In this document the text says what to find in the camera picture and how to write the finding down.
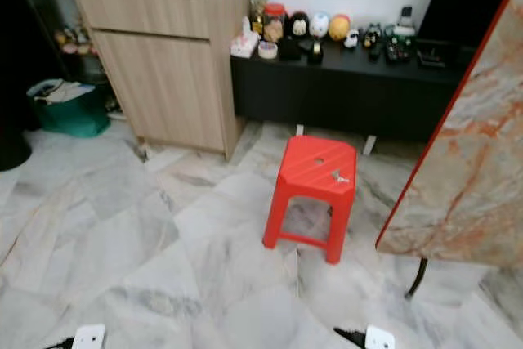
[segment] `green bin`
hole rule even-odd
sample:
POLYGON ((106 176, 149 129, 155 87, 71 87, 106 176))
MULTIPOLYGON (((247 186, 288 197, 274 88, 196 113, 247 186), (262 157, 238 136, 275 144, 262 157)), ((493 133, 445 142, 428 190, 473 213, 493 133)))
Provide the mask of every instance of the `green bin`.
POLYGON ((56 79, 48 79, 27 91, 42 128, 79 138, 92 138, 100 135, 110 125, 105 113, 104 95, 99 87, 91 92, 65 102, 48 104, 34 97, 45 87, 53 86, 56 79))

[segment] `black tv console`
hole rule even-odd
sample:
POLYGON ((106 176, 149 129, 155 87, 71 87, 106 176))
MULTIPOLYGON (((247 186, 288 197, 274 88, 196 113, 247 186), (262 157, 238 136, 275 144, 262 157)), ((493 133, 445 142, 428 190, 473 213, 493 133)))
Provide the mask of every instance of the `black tv console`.
POLYGON ((236 114, 365 135, 427 141, 465 69, 428 69, 416 60, 369 61, 358 46, 325 41, 321 65, 231 57, 236 114))

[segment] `wooden cabinet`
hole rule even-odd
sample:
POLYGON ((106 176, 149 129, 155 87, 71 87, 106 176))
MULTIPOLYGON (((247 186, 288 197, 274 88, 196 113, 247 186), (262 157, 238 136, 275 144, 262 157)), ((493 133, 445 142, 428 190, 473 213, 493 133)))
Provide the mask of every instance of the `wooden cabinet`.
POLYGON ((232 155, 242 122, 229 45, 248 0, 77 3, 138 137, 232 155))

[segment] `marble floor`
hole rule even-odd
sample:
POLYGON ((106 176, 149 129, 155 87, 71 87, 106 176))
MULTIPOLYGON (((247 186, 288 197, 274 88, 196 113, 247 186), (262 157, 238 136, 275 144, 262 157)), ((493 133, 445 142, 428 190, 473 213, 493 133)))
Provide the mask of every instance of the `marble floor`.
MULTIPOLYGON (((307 133, 364 145, 361 136, 307 133)), ((0 173, 0 348, 41 349, 92 323, 105 324, 106 349, 348 348, 333 327, 367 324, 392 332, 399 349, 523 347, 519 322, 500 311, 521 293, 495 295, 502 271, 430 262, 406 301, 418 261, 375 251, 422 145, 378 140, 359 157, 338 265, 304 245, 265 249, 292 134, 249 123, 228 163, 181 148, 143 152, 119 122, 92 140, 28 134, 32 157, 0 173)), ((326 236, 328 209, 294 199, 287 230, 326 236)))

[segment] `cabinet door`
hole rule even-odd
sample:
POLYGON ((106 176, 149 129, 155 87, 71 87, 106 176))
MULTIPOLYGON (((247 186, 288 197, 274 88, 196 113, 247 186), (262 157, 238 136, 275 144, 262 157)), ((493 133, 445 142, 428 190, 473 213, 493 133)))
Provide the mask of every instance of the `cabinet door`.
POLYGON ((223 150, 209 43, 101 31, 94 38, 138 136, 223 150))

